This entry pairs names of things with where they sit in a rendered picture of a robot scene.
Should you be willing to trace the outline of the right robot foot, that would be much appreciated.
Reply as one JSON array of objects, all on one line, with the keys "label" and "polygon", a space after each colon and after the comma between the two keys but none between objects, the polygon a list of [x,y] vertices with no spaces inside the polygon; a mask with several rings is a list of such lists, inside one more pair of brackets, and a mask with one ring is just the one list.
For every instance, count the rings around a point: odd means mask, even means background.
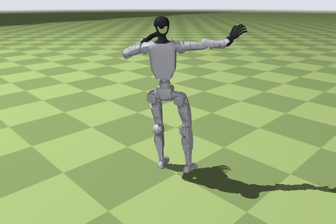
[{"label": "right robot foot", "polygon": [[188,163],[187,163],[187,165],[184,165],[182,171],[184,173],[189,173],[191,170],[195,169],[197,166],[198,166],[198,163],[192,163],[191,166],[189,166]]}]

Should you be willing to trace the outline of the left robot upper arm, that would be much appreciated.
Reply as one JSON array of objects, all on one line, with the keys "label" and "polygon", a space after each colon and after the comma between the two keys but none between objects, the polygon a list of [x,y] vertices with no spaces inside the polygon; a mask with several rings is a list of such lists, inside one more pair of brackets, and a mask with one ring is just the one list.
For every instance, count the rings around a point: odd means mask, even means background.
[{"label": "left robot upper arm", "polygon": [[131,49],[125,51],[125,52],[122,52],[123,56],[125,59],[129,59],[131,58],[132,56],[134,55],[137,55],[137,54],[147,54],[149,52],[149,44],[150,42],[142,42],[141,44],[135,46],[135,47],[132,47]]}]

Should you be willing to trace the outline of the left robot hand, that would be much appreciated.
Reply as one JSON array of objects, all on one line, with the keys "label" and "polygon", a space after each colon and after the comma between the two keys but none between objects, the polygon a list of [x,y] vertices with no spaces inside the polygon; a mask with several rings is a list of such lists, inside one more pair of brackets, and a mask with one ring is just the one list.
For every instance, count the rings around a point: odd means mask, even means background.
[{"label": "left robot hand", "polygon": [[148,42],[149,40],[153,39],[154,37],[158,37],[158,33],[157,32],[154,32],[152,34],[150,34],[149,36],[147,36],[146,38],[143,38],[143,40],[141,41],[142,42]]}]

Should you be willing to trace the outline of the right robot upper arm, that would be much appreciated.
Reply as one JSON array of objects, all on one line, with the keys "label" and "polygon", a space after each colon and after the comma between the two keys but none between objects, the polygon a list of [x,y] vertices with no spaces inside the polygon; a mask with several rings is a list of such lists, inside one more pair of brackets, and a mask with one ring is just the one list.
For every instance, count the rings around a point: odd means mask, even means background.
[{"label": "right robot upper arm", "polygon": [[202,49],[207,48],[203,46],[201,42],[196,43],[194,41],[193,42],[177,41],[174,43],[175,43],[176,51],[180,54],[184,53],[185,51],[189,51],[189,50],[202,50]]}]

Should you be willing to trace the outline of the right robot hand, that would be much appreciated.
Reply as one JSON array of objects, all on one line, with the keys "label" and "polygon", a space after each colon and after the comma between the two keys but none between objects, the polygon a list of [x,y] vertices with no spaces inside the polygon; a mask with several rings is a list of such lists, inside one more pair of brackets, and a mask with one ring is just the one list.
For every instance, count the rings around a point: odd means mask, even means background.
[{"label": "right robot hand", "polygon": [[[230,41],[230,42],[227,44],[227,46],[230,46],[230,45],[232,44],[233,40],[236,39],[236,38],[238,38],[241,34],[247,32],[247,31],[245,30],[246,28],[243,28],[243,27],[245,27],[245,26],[243,26],[242,24],[240,24],[240,25],[238,25],[238,26],[235,25],[235,26],[232,28],[232,30],[231,30],[229,36],[226,37],[226,38],[228,38],[228,40]],[[241,29],[241,28],[242,28],[242,29]],[[243,30],[245,30],[245,31],[243,31]],[[241,32],[241,31],[242,31],[242,32]]]}]

